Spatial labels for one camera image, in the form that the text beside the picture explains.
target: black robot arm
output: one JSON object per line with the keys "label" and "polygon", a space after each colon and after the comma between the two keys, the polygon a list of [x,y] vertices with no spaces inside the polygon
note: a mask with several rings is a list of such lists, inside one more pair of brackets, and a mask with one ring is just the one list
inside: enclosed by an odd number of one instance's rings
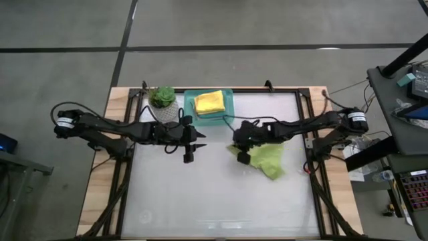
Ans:
{"label": "black robot arm", "polygon": [[235,130],[233,142],[241,152],[237,160],[249,164],[250,156],[247,152],[254,146],[266,143],[283,143],[293,136],[317,131],[334,129],[323,138],[312,141],[312,156],[326,159],[331,148],[337,144],[349,144],[346,140],[349,135],[361,135],[368,131],[366,117],[363,111],[357,108],[344,108],[340,111],[328,111],[320,116],[299,120],[296,122],[274,121],[263,123],[261,127],[244,120],[241,127]]}
{"label": "black robot arm", "polygon": [[81,110],[58,112],[54,132],[57,138],[80,137],[88,141],[88,146],[95,149],[103,147],[112,157],[123,157],[127,150],[124,138],[112,139],[103,133],[112,133],[127,137],[141,145],[164,145],[185,147],[184,162],[193,161],[193,152],[204,144],[194,144],[197,137],[205,137],[198,133],[192,123],[191,116],[180,118],[179,123],[160,123],[157,121],[123,123],[119,120],[102,118]]}

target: wooden table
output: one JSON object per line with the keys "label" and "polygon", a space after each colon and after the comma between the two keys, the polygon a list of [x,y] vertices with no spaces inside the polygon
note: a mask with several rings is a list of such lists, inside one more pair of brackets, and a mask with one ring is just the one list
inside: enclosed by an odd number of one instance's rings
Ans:
{"label": "wooden table", "polygon": [[[221,88],[238,88],[238,87],[221,87]],[[260,88],[260,87],[242,87],[242,88]],[[324,108],[324,97],[321,94],[322,90],[326,90],[325,86],[302,86],[302,87],[276,87],[276,88],[309,88],[312,100],[312,106],[314,114],[320,114]],[[126,102],[128,100],[129,87],[116,87],[112,88],[108,99],[106,108],[106,118],[115,120],[123,120]],[[302,105],[305,107],[305,100],[302,99]],[[327,110],[332,110],[330,104],[327,106]],[[135,109],[131,111],[131,120],[134,119]],[[305,118],[309,117],[307,108],[304,108]],[[327,135],[330,130],[325,129],[319,131],[320,137]],[[334,150],[332,154],[343,157],[342,151]],[[95,154],[93,165],[97,165],[108,158],[108,154],[105,151],[100,151]],[[338,208],[339,212],[343,215],[345,220],[360,234],[362,234],[362,226],[360,223],[360,217],[355,203],[354,193],[352,192],[352,186],[350,184],[348,171],[346,169],[345,162],[332,158],[325,161],[326,172],[328,181],[330,184],[330,191],[334,205]],[[112,183],[112,176],[114,170],[114,161],[108,161],[107,163],[99,166],[91,175],[86,190],[86,196],[80,221],[78,225],[77,235],[85,233],[92,224],[100,216],[104,208],[108,203],[108,196],[110,193],[110,186]],[[115,212],[113,213],[112,228],[116,227],[116,218],[118,205],[116,205]],[[326,224],[327,234],[331,234],[330,221],[328,218],[328,212],[322,204],[324,223]]]}

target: plastic tray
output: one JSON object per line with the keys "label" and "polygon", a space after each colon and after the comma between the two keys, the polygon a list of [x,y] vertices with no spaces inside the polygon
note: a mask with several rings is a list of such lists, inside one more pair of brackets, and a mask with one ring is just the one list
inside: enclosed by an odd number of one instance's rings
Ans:
{"label": "plastic tray", "polygon": [[[226,125],[223,120],[224,115],[235,115],[235,109],[233,107],[233,91],[232,89],[223,89],[223,102],[225,105],[225,111],[211,113],[211,114],[202,114],[196,115],[195,111],[195,97],[204,94],[210,93],[218,90],[186,90],[185,91],[185,115],[190,115],[193,117],[193,125],[195,126],[210,126],[210,125]],[[233,122],[233,117],[225,118],[228,123]]]}

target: white table surface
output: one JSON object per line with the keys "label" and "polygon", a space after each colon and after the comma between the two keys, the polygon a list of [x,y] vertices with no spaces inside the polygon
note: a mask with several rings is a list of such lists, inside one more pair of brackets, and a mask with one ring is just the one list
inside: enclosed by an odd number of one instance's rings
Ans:
{"label": "white table surface", "polygon": [[[177,95],[183,105],[183,94]],[[292,93],[235,93],[235,115],[298,120]],[[151,121],[146,111],[141,121]],[[241,120],[233,121],[239,128]],[[238,163],[226,146],[225,125],[197,127],[207,138],[197,143],[195,161],[183,163],[184,149],[171,155],[162,146],[136,145],[123,238],[277,238],[319,236],[301,135],[284,143],[286,174],[272,181]]]}

